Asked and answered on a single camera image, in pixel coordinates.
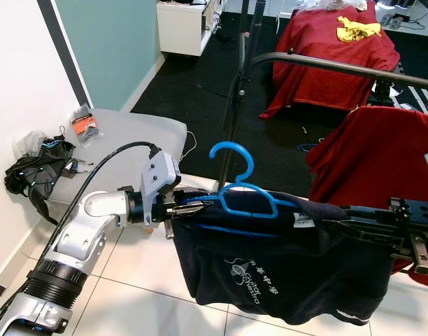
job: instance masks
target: white shelf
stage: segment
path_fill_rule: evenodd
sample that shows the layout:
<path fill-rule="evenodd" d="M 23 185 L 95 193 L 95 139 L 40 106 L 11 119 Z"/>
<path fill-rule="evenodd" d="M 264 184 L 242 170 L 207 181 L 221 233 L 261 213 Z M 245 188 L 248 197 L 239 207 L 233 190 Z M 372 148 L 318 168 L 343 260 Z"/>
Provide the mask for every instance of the white shelf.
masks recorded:
<path fill-rule="evenodd" d="M 222 13 L 219 0 L 189 6 L 175 1 L 157 3 L 159 44 L 162 52 L 201 56 L 212 35 L 216 13 Z"/>

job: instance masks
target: black backpack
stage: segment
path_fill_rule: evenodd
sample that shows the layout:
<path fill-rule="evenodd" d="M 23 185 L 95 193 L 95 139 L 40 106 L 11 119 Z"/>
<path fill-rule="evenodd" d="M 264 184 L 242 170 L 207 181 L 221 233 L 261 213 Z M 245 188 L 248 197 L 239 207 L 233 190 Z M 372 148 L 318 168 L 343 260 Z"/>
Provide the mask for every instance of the black backpack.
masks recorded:
<path fill-rule="evenodd" d="M 40 215 L 54 225 L 57 221 L 49 216 L 45 200 L 51 195 L 75 148 L 64 139 L 64 136 L 45 139 L 38 156 L 21 157 L 6 170 L 4 178 L 4 185 L 10 193 L 28 197 Z"/>

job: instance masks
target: plastic hanger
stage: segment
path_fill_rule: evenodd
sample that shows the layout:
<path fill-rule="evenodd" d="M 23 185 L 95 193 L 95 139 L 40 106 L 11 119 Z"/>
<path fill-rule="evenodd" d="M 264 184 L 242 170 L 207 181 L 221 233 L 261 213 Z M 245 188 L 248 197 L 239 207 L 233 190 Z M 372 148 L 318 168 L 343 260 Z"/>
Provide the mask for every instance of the plastic hanger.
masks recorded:
<path fill-rule="evenodd" d="M 209 152 L 209 158 L 213 159 L 215 157 L 215 155 L 217 154 L 217 152 L 220 149 L 224 149 L 224 148 L 225 149 L 226 148 L 232 149 L 232 150 L 238 152 L 239 154 L 241 154 L 245 158 L 245 161 L 247 162 L 247 165 L 248 165 L 245 173 L 238 175 L 236 177 L 236 182 L 223 187 L 217 195 L 195 197 L 192 199 L 187 199 L 186 202 L 218 200 L 218 201 L 220 201 L 224 211 L 227 212 L 228 214 L 236 215 L 236 216 L 255 217 L 255 218 L 276 218 L 276 217 L 278 217 L 279 212 L 278 212 L 277 205 L 283 205 L 286 207 L 292 207 L 295 209 L 299 209 L 299 207 L 295 203 L 276 199 L 269 192 L 263 190 L 262 188 L 258 187 L 257 185 L 243 182 L 243 180 L 250 177 L 251 173 L 253 172 L 253 169 L 255 168 L 255 163 L 253 161 L 251 154 L 248 152 L 248 150 L 246 150 L 243 146 L 239 145 L 238 143 L 230 142 L 230 141 L 222 141 L 220 143 L 215 144 L 214 147 L 212 147 L 211 151 Z M 224 195 L 229 189 L 232 189 L 235 187 L 244 187 L 244 188 L 253 189 L 253 190 L 257 191 L 259 194 L 261 194 L 262 196 L 264 196 L 265 198 L 267 198 L 267 200 L 270 203 L 272 213 L 251 213 L 251 212 L 247 212 L 247 211 L 239 211 L 239 210 L 230 209 L 227 205 L 227 202 L 224 198 Z"/>

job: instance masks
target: white cable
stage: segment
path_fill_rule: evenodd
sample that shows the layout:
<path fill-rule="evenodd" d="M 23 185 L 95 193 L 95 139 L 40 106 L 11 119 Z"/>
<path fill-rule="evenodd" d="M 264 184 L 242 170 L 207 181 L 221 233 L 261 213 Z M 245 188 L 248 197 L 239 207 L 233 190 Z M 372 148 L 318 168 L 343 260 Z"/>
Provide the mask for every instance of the white cable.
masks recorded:
<path fill-rule="evenodd" d="M 193 147 L 191 147 L 191 149 L 189 149 L 185 154 L 182 154 L 181 155 L 181 157 L 180 157 L 180 161 L 179 162 L 181 162 L 181 160 L 183 160 L 185 157 L 186 157 L 186 155 L 187 154 L 189 154 L 189 153 L 191 153 L 196 147 L 197 147 L 197 139 L 195 139 L 195 135 L 194 135 L 194 133 L 192 133 L 191 131 L 186 131 L 187 133 L 189 133 L 189 134 L 191 134 L 192 135 L 192 137 L 194 138 L 194 145 L 193 145 Z"/>

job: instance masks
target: metal rack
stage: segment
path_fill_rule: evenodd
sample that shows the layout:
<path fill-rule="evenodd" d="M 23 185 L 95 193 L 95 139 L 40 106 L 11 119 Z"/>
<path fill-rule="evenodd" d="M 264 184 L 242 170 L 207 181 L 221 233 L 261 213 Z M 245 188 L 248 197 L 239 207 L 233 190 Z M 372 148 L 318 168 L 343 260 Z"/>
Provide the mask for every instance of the metal rack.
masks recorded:
<path fill-rule="evenodd" d="M 319 69 L 337 71 L 344 74 L 373 78 L 377 81 L 398 83 L 402 85 L 410 85 L 417 88 L 428 89 L 427 79 L 401 75 L 388 71 L 375 70 L 372 68 L 366 68 L 365 66 L 357 66 L 314 57 L 295 55 L 292 51 L 289 51 L 289 53 L 269 52 L 267 54 L 255 57 L 257 42 L 259 40 L 259 33 L 262 25 L 262 18 L 264 17 L 265 3 L 266 0 L 257 0 L 255 13 L 251 22 L 250 35 L 248 40 L 245 41 L 249 0 L 243 0 L 242 2 L 242 13 L 238 39 L 238 72 L 234 77 L 233 82 L 231 83 L 223 120 L 223 128 L 227 132 L 227 141 L 235 141 L 237 138 L 238 127 L 240 125 L 241 116 L 243 115 L 243 110 L 245 108 L 246 85 L 250 82 L 250 73 L 252 67 L 257 64 L 275 61 L 289 62 L 305 67 L 315 67 Z M 232 150 L 226 150 L 224 153 L 222 166 L 220 169 L 218 190 L 222 189 L 225 185 L 232 155 Z"/>

